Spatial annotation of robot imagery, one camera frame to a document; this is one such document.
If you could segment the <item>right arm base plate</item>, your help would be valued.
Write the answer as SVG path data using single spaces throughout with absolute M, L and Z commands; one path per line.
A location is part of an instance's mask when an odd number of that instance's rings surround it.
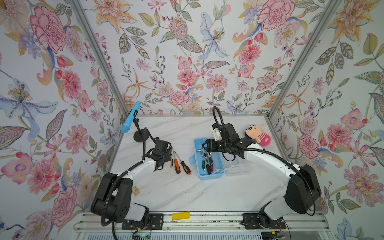
M 242 217 L 240 224 L 245 226 L 246 230 L 285 230 L 287 227 L 283 218 L 274 221 L 259 213 L 244 213 Z

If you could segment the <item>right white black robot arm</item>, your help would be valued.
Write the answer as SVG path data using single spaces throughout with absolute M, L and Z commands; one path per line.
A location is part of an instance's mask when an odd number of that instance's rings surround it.
M 244 138 L 240 138 L 230 123 L 225 123 L 218 107 L 213 107 L 215 123 L 211 130 L 214 138 L 207 139 L 202 147 L 207 153 L 232 155 L 234 159 L 253 162 L 285 184 L 282 197 L 265 204 L 257 213 L 256 221 L 262 229 L 270 229 L 272 224 L 291 213 L 307 214 L 316 210 L 316 201 L 321 196 L 317 175 L 313 167 L 295 165 L 279 155 L 262 147 L 261 136 L 252 136 L 249 126 Z

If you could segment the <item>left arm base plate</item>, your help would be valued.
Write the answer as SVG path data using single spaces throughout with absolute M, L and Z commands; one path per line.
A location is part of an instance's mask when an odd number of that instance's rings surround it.
M 164 214 L 147 213 L 140 221 L 128 221 L 122 224 L 122 230 L 162 230 Z

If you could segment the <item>light blue plastic toolbox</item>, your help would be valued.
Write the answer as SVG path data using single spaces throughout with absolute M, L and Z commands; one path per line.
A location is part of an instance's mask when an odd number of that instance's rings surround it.
M 236 157 L 234 161 L 226 161 L 221 153 L 208 153 L 203 148 L 206 138 L 194 140 L 195 153 L 190 157 L 190 163 L 197 166 L 197 173 L 200 180 L 219 179 L 224 175 L 229 177 L 246 175 L 251 172 L 250 164 L 245 160 Z

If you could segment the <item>green black screwdriver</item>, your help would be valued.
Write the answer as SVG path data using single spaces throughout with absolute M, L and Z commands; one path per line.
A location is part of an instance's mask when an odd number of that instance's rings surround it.
M 202 154 L 202 169 L 205 171 L 206 170 L 206 157 L 204 151 L 201 151 Z

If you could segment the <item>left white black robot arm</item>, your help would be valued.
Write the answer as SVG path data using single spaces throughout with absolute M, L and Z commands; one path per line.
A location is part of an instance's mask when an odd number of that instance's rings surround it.
M 141 161 L 120 174 L 105 174 L 91 204 L 91 212 L 101 217 L 101 225 L 112 227 L 115 240 L 118 239 L 115 224 L 132 225 L 135 229 L 132 235 L 133 240 L 135 234 L 151 226 L 150 209 L 131 202 L 134 183 L 161 170 L 164 163 L 171 161 L 172 144 L 170 142 L 153 138 L 146 128 L 144 135 L 151 138 L 155 147 L 147 151 L 146 142 L 143 142 Z

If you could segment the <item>black handled wrench tool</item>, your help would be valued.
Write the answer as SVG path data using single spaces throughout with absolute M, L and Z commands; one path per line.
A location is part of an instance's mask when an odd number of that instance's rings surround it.
M 206 172 L 208 173 L 208 175 L 210 175 L 211 171 L 210 171 L 210 165 L 209 165 L 209 162 L 208 162 L 208 154 L 205 152 L 204 149 L 201 149 L 201 151 L 204 151 L 204 153 L 205 153 L 205 157 L 206 157 Z

